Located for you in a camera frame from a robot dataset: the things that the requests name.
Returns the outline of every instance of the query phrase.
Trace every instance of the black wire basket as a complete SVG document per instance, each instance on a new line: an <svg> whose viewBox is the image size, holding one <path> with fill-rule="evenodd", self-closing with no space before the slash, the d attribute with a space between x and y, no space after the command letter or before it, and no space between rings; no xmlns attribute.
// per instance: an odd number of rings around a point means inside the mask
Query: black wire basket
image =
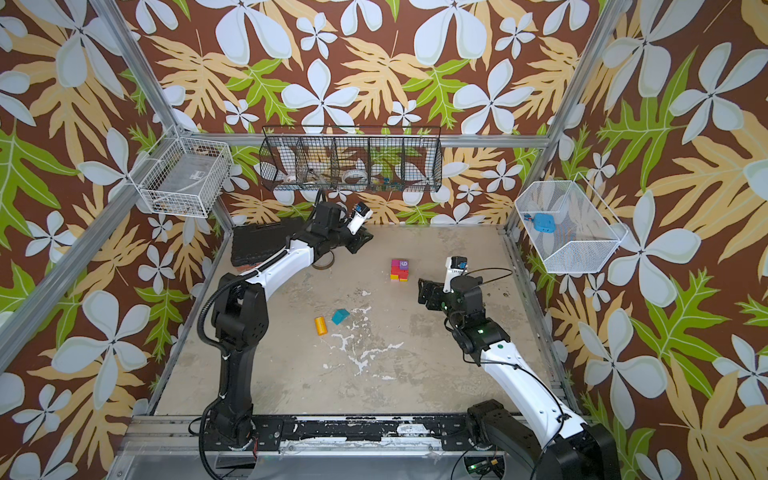
<svg viewBox="0 0 768 480"><path fill-rule="evenodd" d="M383 132L381 127L354 128L355 133L349 134L336 125L323 125L321 131L326 133L305 134L296 128L264 127L259 152L263 186L435 192L440 188L439 127L388 127Z"/></svg>

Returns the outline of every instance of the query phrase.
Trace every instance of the blue object in basket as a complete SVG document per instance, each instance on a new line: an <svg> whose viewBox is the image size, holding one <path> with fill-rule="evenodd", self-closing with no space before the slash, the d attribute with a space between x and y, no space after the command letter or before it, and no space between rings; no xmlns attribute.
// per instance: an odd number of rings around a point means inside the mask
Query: blue object in basket
<svg viewBox="0 0 768 480"><path fill-rule="evenodd" d="M533 227L539 232L554 233L554 217L550 214L536 214Z"/></svg>
<svg viewBox="0 0 768 480"><path fill-rule="evenodd" d="M348 316L349 316L349 312L347 312L345 309L340 309L333 314L333 318L331 319L331 321L336 325L339 325Z"/></svg>

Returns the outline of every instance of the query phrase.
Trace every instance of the wire basket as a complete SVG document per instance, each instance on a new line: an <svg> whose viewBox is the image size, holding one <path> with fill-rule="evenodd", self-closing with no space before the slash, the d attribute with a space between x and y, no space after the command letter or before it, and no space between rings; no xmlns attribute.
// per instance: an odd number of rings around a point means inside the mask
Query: wire basket
<svg viewBox="0 0 768 480"><path fill-rule="evenodd" d="M594 198L613 210L592 188ZM597 273L618 249L628 229L615 216L612 227L580 185L571 180L537 181L515 208L548 273Z"/></svg>
<svg viewBox="0 0 768 480"><path fill-rule="evenodd" d="M192 137L170 139L159 148L156 162L137 185L156 214L206 218L230 175L232 152L227 144Z"/></svg>
<svg viewBox="0 0 768 480"><path fill-rule="evenodd" d="M323 130L333 128L338 127L323 126ZM411 134L418 127L367 134L367 128L355 127L356 134L309 135L285 133L284 127L265 127L259 155L262 185L269 190L436 192L440 188L439 128L429 129L437 134Z"/></svg>

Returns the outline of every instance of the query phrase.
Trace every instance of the stack of blocks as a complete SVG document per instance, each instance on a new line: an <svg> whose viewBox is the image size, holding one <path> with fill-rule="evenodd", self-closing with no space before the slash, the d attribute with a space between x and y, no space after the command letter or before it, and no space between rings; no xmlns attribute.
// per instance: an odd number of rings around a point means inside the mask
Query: stack of blocks
<svg viewBox="0 0 768 480"><path fill-rule="evenodd" d="M408 281L408 260L393 260L389 278L395 281Z"/></svg>

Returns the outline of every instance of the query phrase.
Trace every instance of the white mesh basket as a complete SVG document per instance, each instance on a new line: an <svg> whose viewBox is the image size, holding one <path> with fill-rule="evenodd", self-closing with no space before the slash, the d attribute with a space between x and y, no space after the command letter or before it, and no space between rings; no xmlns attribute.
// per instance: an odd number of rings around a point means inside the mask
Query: white mesh basket
<svg viewBox="0 0 768 480"><path fill-rule="evenodd" d="M594 196L602 201L596 191ZM575 181L534 182L515 200L515 208L548 273L599 272L628 232L621 222L608 225ZM554 233L536 230L526 214L552 215Z"/></svg>
<svg viewBox="0 0 768 480"><path fill-rule="evenodd" d="M208 217L230 175L232 152L219 141L177 137L153 158L137 189L156 214Z"/></svg>

